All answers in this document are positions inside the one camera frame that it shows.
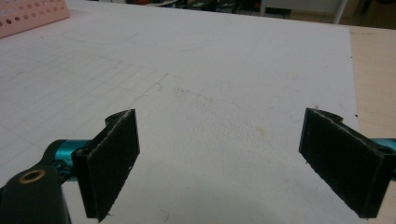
black mounting part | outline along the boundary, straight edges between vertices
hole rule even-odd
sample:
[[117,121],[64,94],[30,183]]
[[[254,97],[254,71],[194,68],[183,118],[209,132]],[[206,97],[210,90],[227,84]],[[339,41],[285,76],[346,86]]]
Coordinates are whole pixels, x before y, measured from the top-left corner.
[[359,217],[376,217],[396,166],[396,153],[342,120],[307,108],[299,151]]
[[58,171],[37,165],[3,187],[0,223],[71,223]]

pink plastic container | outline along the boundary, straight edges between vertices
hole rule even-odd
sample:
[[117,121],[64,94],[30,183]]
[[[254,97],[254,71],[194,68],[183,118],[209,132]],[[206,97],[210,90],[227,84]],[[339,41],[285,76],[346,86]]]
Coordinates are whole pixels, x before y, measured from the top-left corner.
[[0,0],[0,38],[69,17],[65,0]]

black foam pad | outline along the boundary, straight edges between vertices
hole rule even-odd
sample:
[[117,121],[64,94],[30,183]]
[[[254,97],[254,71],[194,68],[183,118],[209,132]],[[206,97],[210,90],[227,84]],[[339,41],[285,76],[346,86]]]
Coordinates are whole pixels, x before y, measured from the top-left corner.
[[134,110],[106,119],[86,148],[72,154],[87,217],[102,221],[116,201],[139,154]]
[[359,217],[376,217],[395,169],[396,154],[342,120],[307,108],[300,153]]

screw hole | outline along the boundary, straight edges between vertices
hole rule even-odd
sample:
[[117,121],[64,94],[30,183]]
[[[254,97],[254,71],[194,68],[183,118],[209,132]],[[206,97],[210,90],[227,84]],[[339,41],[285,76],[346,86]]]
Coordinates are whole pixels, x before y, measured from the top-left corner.
[[21,184],[30,184],[41,179],[46,174],[45,170],[33,170],[20,177]]

white table surface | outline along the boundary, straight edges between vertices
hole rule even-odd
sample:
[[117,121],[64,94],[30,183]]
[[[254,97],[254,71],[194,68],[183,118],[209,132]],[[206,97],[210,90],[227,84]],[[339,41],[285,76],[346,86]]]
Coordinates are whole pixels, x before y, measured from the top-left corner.
[[[306,107],[358,127],[347,28],[71,0],[0,39],[0,184],[135,108],[138,157],[104,223],[365,223],[298,153]],[[77,183],[64,184],[73,223]]]

